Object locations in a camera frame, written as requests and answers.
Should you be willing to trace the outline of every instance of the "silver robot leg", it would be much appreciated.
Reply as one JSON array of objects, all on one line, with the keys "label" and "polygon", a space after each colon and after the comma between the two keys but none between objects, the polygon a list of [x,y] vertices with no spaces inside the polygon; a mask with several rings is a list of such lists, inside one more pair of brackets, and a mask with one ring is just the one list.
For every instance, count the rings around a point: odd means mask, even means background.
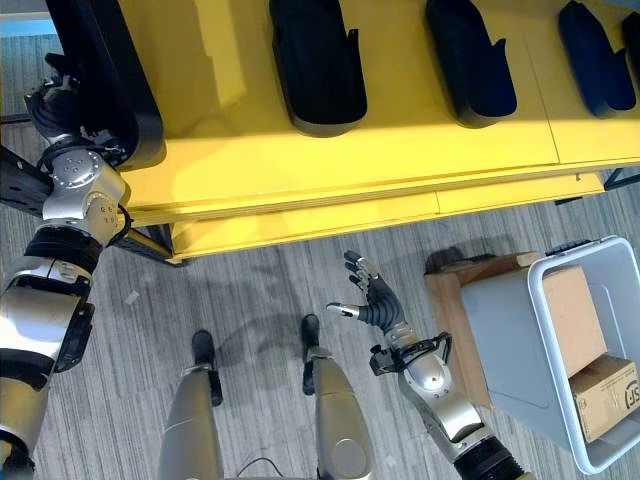
[{"label": "silver robot leg", "polygon": [[329,351],[312,347],[318,473],[322,480],[365,480],[374,459],[358,400]]},{"label": "silver robot leg", "polygon": [[224,478],[208,374],[196,367],[182,377],[162,439],[160,480]]}]

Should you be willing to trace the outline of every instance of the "black cable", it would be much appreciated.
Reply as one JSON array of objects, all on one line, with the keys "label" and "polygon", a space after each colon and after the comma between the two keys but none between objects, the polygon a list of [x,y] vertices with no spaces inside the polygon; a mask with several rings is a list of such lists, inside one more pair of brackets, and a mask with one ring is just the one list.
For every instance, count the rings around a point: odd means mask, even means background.
[{"label": "black cable", "polygon": [[116,233],[113,236],[111,241],[107,244],[107,247],[110,247],[111,245],[118,243],[127,235],[127,233],[129,233],[129,230],[131,230],[132,220],[131,220],[131,216],[129,215],[129,212],[127,212],[127,209],[124,208],[121,204],[118,204],[118,209],[124,215],[124,227],[122,227],[122,230],[120,230],[118,233]]},{"label": "black cable", "polygon": [[242,467],[238,473],[236,473],[236,477],[239,477],[240,475],[242,475],[242,473],[243,473],[247,468],[249,468],[251,465],[253,465],[254,463],[257,463],[257,462],[259,462],[259,461],[261,461],[261,460],[262,460],[262,461],[265,461],[265,462],[269,462],[269,463],[271,464],[271,466],[274,468],[274,470],[275,470],[276,472],[278,472],[278,475],[280,475],[281,477],[283,477],[283,478],[284,478],[284,475],[282,474],[282,472],[280,471],[280,469],[276,466],[276,464],[275,464],[275,463],[273,463],[273,460],[271,460],[271,459],[270,459],[270,458],[268,458],[268,457],[258,457],[258,458],[254,459],[254,460],[251,460],[251,461],[250,461],[249,463],[247,463],[244,467]]}]

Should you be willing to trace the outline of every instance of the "black foot-shaped object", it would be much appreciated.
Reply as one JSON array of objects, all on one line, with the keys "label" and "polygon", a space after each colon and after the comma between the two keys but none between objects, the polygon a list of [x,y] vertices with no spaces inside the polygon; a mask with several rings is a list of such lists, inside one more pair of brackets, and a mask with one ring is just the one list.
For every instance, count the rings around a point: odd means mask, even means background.
[{"label": "black foot-shaped object", "polygon": [[633,12],[622,22],[622,35],[631,63],[640,81],[640,13]]},{"label": "black foot-shaped object", "polygon": [[320,345],[320,321],[313,313],[307,315],[300,322],[300,341],[302,342],[302,361],[304,373],[302,374],[302,391],[305,395],[313,395],[313,361],[308,361],[307,352],[311,347]]},{"label": "black foot-shaped object", "polygon": [[273,51],[292,123],[341,135],[367,112],[358,30],[345,32],[339,0],[270,0]]},{"label": "black foot-shaped object", "polygon": [[458,120],[486,127],[515,112],[506,40],[491,44],[478,8],[469,0],[429,0],[426,18]]},{"label": "black foot-shaped object", "polygon": [[600,21],[582,3],[560,12],[560,35],[584,102],[596,117],[608,118],[636,105],[625,49],[614,52]]},{"label": "black foot-shaped object", "polygon": [[210,365],[209,383],[211,385],[211,403],[217,407],[222,403],[222,385],[216,366],[216,352],[213,348],[213,337],[206,330],[199,330],[191,339],[191,349],[196,365]]}]

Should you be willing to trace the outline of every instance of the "plastic storage bin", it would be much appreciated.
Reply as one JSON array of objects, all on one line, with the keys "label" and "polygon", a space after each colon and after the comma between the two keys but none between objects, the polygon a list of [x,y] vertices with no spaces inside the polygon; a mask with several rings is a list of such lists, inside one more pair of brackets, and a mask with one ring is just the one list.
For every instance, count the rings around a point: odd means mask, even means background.
[{"label": "plastic storage bin", "polygon": [[529,269],[473,282],[462,299],[493,403],[571,450],[585,474],[640,442],[640,410],[586,443],[542,288],[545,273],[580,265],[613,355],[640,365],[640,276],[625,239],[607,237],[542,258]]}]

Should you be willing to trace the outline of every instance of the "brown cardboard box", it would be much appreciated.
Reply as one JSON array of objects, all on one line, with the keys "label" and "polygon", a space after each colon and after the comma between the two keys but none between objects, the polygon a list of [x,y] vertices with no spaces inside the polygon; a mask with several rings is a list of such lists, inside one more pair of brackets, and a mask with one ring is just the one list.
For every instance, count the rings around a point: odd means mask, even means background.
[{"label": "brown cardboard box", "polygon": [[453,337],[449,368],[456,386],[476,405],[491,408],[484,370],[473,339],[460,290],[467,283],[530,266],[537,252],[514,253],[425,275],[436,324]]},{"label": "brown cardboard box", "polygon": [[542,279],[567,377],[582,370],[607,346],[582,267],[557,270]]},{"label": "brown cardboard box", "polygon": [[638,374],[631,360],[603,355],[571,377],[569,385],[587,442],[640,407]]}]

